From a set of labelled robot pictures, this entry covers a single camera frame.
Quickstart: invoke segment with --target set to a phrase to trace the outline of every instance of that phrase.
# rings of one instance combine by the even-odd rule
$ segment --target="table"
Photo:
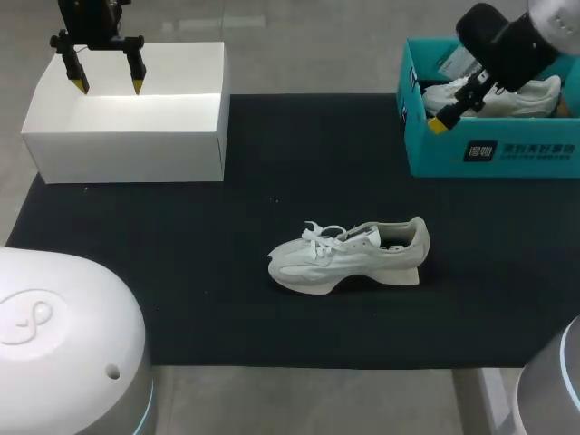
[[[580,181],[414,179],[391,94],[234,95],[228,135],[223,184],[37,177],[7,245],[117,274],[155,364],[522,366],[580,312]],[[267,273],[305,220],[413,216],[431,235],[419,286],[308,296]]]

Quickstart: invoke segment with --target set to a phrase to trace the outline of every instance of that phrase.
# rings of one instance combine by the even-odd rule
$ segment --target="shoe heel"
[[[367,275],[376,282],[388,285],[417,285],[419,283],[419,270],[375,270]]]

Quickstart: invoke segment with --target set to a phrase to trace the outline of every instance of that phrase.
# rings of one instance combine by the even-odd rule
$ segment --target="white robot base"
[[[0,247],[0,385],[3,435],[155,433],[141,311],[86,259]]]

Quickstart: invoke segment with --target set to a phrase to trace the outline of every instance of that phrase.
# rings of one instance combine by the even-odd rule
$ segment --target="white sneaker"
[[[290,290],[309,295],[327,295],[347,276],[363,275],[390,285],[416,285],[419,266],[429,252],[425,221],[381,224],[369,222],[346,231],[322,228],[314,222],[302,238],[284,243],[268,256],[268,272]],[[323,232],[338,229],[337,237]]]
[[[467,83],[468,78],[457,79],[448,84],[430,86],[423,93],[425,109],[436,115],[448,104],[457,102],[455,92]],[[463,117],[478,118],[546,118],[557,106],[562,83],[553,75],[543,82],[532,80],[517,92],[498,91],[494,86],[484,97],[485,105],[480,112],[468,110]]]

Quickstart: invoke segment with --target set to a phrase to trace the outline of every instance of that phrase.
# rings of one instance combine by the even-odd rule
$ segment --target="cardboard box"
[[[440,65],[459,46],[455,39],[411,39],[401,65],[397,104],[415,177],[580,177],[578,118],[462,118],[434,134],[421,84],[448,82]],[[538,79],[559,75],[572,116],[580,115],[580,62],[560,57]]]
[[[67,79],[62,56],[54,56],[22,129],[46,183],[224,179],[224,44],[146,43],[141,53],[147,76],[140,95],[122,52],[79,52],[87,95]]]

